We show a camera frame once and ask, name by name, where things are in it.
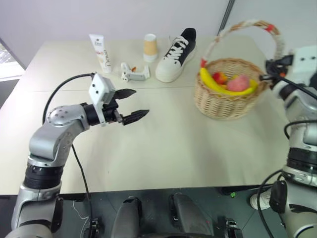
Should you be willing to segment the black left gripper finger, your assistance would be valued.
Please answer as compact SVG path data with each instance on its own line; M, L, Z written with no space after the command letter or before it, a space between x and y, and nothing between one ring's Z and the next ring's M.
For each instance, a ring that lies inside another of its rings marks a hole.
M133 89L120 89L115 92L113 98L115 100L121 100L121 99L128 98L135 93L136 91Z
M128 116L123 116L122 117L122 124L128 125L128 124L134 123L134 122L140 120L141 118L143 118L144 116L146 116L149 111L150 110L137 110L135 112L132 112Z

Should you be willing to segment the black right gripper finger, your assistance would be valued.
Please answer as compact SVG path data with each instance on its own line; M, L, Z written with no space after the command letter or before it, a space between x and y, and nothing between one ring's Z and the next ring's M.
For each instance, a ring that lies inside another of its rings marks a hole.
M268 59L265 61L265 69L267 74L277 74L277 70L275 67L275 61L273 59Z
M268 74L265 74L265 75L260 75L259 76L259 80L260 81L279 81L281 79L281 76L280 75L268 75Z

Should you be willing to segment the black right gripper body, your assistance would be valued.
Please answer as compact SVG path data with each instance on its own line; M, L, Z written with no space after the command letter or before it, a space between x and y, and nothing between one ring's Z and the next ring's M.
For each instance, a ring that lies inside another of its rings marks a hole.
M294 55L286 55L274 62L278 74L287 74L288 69L293 64Z

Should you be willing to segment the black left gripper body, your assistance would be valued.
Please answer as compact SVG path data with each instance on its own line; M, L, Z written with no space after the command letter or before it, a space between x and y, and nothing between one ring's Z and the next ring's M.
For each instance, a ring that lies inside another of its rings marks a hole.
M112 98L108 104L103 104L103 115L106 123L123 123L123 115L118 112L118 107L116 98Z

